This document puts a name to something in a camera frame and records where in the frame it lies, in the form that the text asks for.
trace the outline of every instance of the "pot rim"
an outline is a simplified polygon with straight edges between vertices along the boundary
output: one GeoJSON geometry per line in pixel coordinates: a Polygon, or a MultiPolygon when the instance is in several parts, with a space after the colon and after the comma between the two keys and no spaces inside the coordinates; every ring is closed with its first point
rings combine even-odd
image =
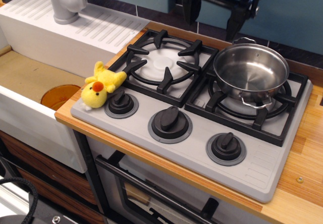
{"type": "Polygon", "coordinates": [[[281,56],[278,52],[276,52],[275,50],[267,47],[267,46],[263,46],[263,45],[259,45],[259,44],[252,44],[252,43],[242,43],[242,44],[235,44],[235,45],[230,45],[226,48],[224,48],[223,50],[221,50],[220,52],[218,52],[218,54],[216,55],[216,57],[213,60],[213,69],[217,75],[218,78],[220,78],[225,84],[227,84],[228,86],[240,90],[242,92],[247,92],[247,93],[257,93],[257,92],[267,92],[269,93],[270,91],[273,91],[277,88],[280,88],[288,79],[289,77],[289,73],[290,73],[290,69],[289,69],[289,65],[287,63],[287,61],[285,60],[285,58],[283,56],[281,56]],[[219,58],[225,54],[225,53],[229,53],[229,51],[233,50],[233,49],[237,49],[237,48],[257,48],[257,49],[262,49],[264,50],[266,53],[269,53],[271,55],[274,55],[284,66],[285,66],[285,77],[282,79],[282,82],[280,84],[278,84],[275,87],[272,88],[268,88],[268,89],[263,89],[263,90],[248,90],[248,89],[243,89],[243,88],[239,88],[237,86],[234,86],[230,83],[228,83],[226,80],[224,80],[218,73],[217,71],[217,63],[219,62],[219,58]]]}

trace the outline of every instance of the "oven door handle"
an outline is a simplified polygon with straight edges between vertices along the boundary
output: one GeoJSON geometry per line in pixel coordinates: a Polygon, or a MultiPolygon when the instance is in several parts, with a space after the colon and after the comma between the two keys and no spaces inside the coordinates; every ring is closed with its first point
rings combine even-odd
{"type": "Polygon", "coordinates": [[[219,205],[219,203],[215,199],[209,198],[202,212],[198,213],[197,211],[194,211],[186,205],[178,202],[174,198],[167,196],[165,193],[158,190],[156,187],[149,185],[140,178],[129,173],[127,170],[121,168],[119,166],[119,161],[123,158],[123,156],[124,154],[119,151],[115,151],[109,159],[102,157],[102,155],[98,155],[95,158],[95,163],[101,166],[102,168],[106,169],[107,171],[111,172],[115,176],[119,177],[120,179],[130,183],[134,187],[147,193],[155,199],[162,201],[168,206],[171,206],[175,210],[181,212],[185,216],[193,219],[194,221],[197,221],[198,223],[220,224],[219,222],[214,222],[211,220],[213,214],[215,213],[219,205]]]}

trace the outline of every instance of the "black burner grate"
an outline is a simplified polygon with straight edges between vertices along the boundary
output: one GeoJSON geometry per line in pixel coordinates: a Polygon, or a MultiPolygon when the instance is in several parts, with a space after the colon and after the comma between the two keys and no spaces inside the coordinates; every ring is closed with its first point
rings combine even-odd
{"type": "Polygon", "coordinates": [[[235,112],[234,110],[229,109],[221,104],[221,101],[223,101],[227,96],[221,91],[213,91],[213,82],[216,80],[216,75],[212,67],[210,67],[208,71],[205,71],[203,80],[199,83],[199,85],[196,87],[187,103],[185,104],[185,110],[205,117],[214,122],[218,122],[227,127],[233,128],[240,132],[246,133],[263,141],[272,143],[277,146],[282,146],[290,124],[292,123],[294,112],[297,108],[298,101],[304,91],[308,77],[305,75],[290,72],[288,79],[300,83],[300,88],[297,92],[296,97],[291,96],[291,89],[287,82],[284,84],[284,93],[279,93],[274,98],[281,103],[281,106],[278,109],[272,112],[268,112],[268,110],[264,108],[258,110],[256,115],[246,115],[235,112]],[[200,107],[195,104],[195,101],[198,98],[200,92],[202,92],[205,87],[208,88],[210,100],[205,107],[200,107]],[[267,119],[277,117],[281,113],[288,114],[281,135],[274,135],[261,129],[262,125],[267,119]],[[239,119],[249,120],[251,121],[251,123],[247,124],[244,121],[240,121],[239,119]]]}
{"type": "Polygon", "coordinates": [[[148,30],[133,45],[129,45],[127,52],[125,52],[109,69],[112,71],[123,70],[128,74],[128,78],[123,83],[123,86],[177,107],[182,107],[188,99],[193,86],[201,80],[201,73],[211,64],[218,51],[219,50],[217,49],[202,45],[202,41],[200,40],[191,42],[170,36],[165,30],[162,30],[161,32],[148,30]],[[136,70],[145,65],[147,61],[136,61],[135,56],[148,55],[149,51],[143,49],[146,45],[154,44],[155,48],[159,49],[166,43],[179,45],[184,48],[178,52],[178,56],[189,55],[194,57],[194,63],[177,61],[177,65],[187,71],[186,75],[178,79],[173,79],[173,76],[167,67],[162,81],[153,81],[138,75],[136,70]],[[209,55],[208,61],[203,66],[199,65],[199,55],[201,52],[209,55]],[[181,96],[174,97],[168,93],[170,86],[181,83],[187,79],[192,79],[192,81],[181,96]]]}

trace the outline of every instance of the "dark tile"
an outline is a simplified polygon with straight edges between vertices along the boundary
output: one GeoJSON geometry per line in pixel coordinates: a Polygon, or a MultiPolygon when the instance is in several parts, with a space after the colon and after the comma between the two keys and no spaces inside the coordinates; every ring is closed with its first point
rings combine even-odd
{"type": "Polygon", "coordinates": [[[227,32],[225,29],[206,25],[203,23],[199,23],[198,33],[201,35],[213,37],[222,41],[226,39],[226,35],[227,35],[227,32]]]}
{"type": "Polygon", "coordinates": [[[136,6],[117,0],[87,0],[91,4],[136,16],[136,6]]]}
{"type": "Polygon", "coordinates": [[[137,6],[138,16],[151,21],[159,22],[169,26],[174,26],[183,30],[197,32],[197,23],[188,25],[183,17],[182,7],[176,5],[175,8],[169,13],[162,13],[137,6]]]}
{"type": "MultiPolygon", "coordinates": [[[[223,41],[226,40],[226,35],[227,35],[227,32],[226,32],[225,29],[215,27],[215,26],[206,25],[206,24],[203,24],[203,23],[199,23],[198,33],[201,34],[201,35],[213,37],[213,38],[223,40],[223,41]]],[[[260,39],[260,38],[254,37],[254,36],[241,34],[241,33],[237,33],[234,40],[237,40],[237,39],[242,38],[242,37],[247,37],[247,38],[250,38],[252,40],[255,40],[257,42],[257,44],[259,44],[259,45],[264,45],[264,46],[268,45],[267,40],[260,39]]]]}
{"type": "Polygon", "coordinates": [[[286,46],[276,42],[270,42],[269,47],[277,51],[286,59],[323,69],[323,55],[286,46]]]}

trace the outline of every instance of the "sink basin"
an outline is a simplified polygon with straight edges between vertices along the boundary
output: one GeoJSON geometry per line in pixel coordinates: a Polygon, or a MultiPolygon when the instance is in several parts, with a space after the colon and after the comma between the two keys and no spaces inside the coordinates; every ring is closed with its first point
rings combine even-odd
{"type": "Polygon", "coordinates": [[[0,57],[0,130],[84,173],[74,132],[41,97],[62,84],[83,86],[94,64],[107,63],[148,21],[91,4],[79,14],[59,25],[50,0],[12,0],[0,8],[0,52],[11,46],[0,57]]]}
{"type": "Polygon", "coordinates": [[[0,27],[12,49],[81,77],[108,62],[148,20],[88,4],[68,25],[54,21],[50,0],[12,0],[0,8],[0,27]]]}

